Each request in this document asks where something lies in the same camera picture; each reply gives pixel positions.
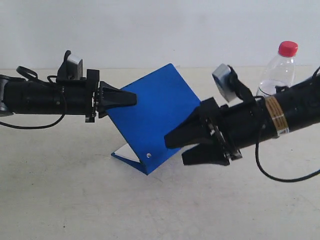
tape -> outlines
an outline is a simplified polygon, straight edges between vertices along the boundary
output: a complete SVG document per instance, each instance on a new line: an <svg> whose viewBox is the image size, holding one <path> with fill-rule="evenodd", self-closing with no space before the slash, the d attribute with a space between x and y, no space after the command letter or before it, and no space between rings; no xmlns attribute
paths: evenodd
<svg viewBox="0 0 320 240"><path fill-rule="evenodd" d="M266 97L265 105L272 118L278 137L290 133L286 116L277 99L274 96Z"/></svg>

white backdrop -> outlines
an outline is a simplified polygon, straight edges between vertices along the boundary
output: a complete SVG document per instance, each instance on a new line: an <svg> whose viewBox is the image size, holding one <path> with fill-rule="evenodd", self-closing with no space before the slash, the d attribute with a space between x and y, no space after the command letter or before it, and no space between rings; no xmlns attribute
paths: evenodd
<svg viewBox="0 0 320 240"><path fill-rule="evenodd" d="M320 65L319 0L1 0L0 68L265 65L281 41Z"/></svg>

white table surface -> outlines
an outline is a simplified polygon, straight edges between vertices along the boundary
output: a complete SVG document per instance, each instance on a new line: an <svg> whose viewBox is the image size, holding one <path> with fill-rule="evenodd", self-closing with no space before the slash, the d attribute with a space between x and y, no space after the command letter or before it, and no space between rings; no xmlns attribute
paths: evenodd
<svg viewBox="0 0 320 240"><path fill-rule="evenodd" d="M178 68L202 99L220 96L215 68ZM259 67L235 67L255 92ZM297 68L297 81L315 67ZM152 69L101 70L123 87ZM17 76L14 70L1 74ZM39 76L56 70L39 70ZM58 116L15 115L12 124L48 124ZM0 240L318 240L320 177L301 183L266 178L254 147L228 167L184 166L181 152L146 176L110 156L125 144L106 117L67 116L45 130L0 127ZM320 125L269 140L261 164L283 178L320 167Z"/></svg>

red bottle cap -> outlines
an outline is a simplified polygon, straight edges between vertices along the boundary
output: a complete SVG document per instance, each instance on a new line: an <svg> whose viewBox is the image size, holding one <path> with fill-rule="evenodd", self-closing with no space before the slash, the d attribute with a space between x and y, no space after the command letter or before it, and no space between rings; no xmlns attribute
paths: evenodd
<svg viewBox="0 0 320 240"><path fill-rule="evenodd" d="M298 51L298 44L293 41L283 41L279 46L278 53L283 57L293 57Z"/></svg>

black wire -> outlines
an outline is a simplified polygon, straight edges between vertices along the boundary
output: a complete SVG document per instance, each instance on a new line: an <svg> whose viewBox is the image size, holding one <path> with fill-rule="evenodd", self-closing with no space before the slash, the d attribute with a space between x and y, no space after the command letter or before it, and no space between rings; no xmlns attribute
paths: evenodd
<svg viewBox="0 0 320 240"><path fill-rule="evenodd" d="M261 99L263 101L263 105L265 105L266 103L266 100L263 96L256 96L255 98L258 98L258 99ZM260 160L259 160L259 142L260 142L260 137L261 137L261 133L262 133L262 130L263 130L263 126L264 126L264 123L265 123L265 118L264 118L264 114L263 114L263 108L261 108L261 118L259 120L259 131L258 131L258 137L257 137L257 140L256 140L256 144L255 144L255 162L259 168L259 170L266 176L268 177L269 179L272 179L274 181L277 181L277 182L282 182L282 183L297 183L297 182L301 182L301 181L304 181L304 180L308 180L312 177L315 177L317 176L318 174L320 174L320 169L318 171L315 171L313 173L310 173L308 175L305 175L305 176L302 176L302 177L298 177L298 178L292 178L292 179L284 179L284 178L279 178L279 177L275 177L275 176L272 176L270 175L269 173L267 173L263 167L261 166L260 164Z"/></svg>
<svg viewBox="0 0 320 240"><path fill-rule="evenodd" d="M31 71L28 68L20 66L20 67L17 68L17 72L20 73L20 74L22 73L21 74L22 76L24 76L24 77L26 76L32 82L36 82L36 83L39 83L39 84L47 86L47 87L53 87L56 91L58 91L60 96L61 96L61 98L62 98L62 100L63 100L63 104L64 104L63 113L59 117L58 120L56 120L54 123L51 123L51 124L48 124L48 125L42 125L42 126L17 126L17 125L12 125L12 124L9 124L9 123L6 123L6 122L2 122L2 121L0 121L0 125L8 127L8 128L12 128L12 129L36 130L36 129L48 129L48 128L51 128L51 127L57 125L58 123L60 123L62 121L62 119L66 116L66 113L67 113L67 101L66 101L66 98L65 98L63 92L51 80L51 78L56 78L57 76L50 75L50 76L47 77L49 82L45 82L45 81L42 81L42 80L38 79L37 73Z"/></svg>

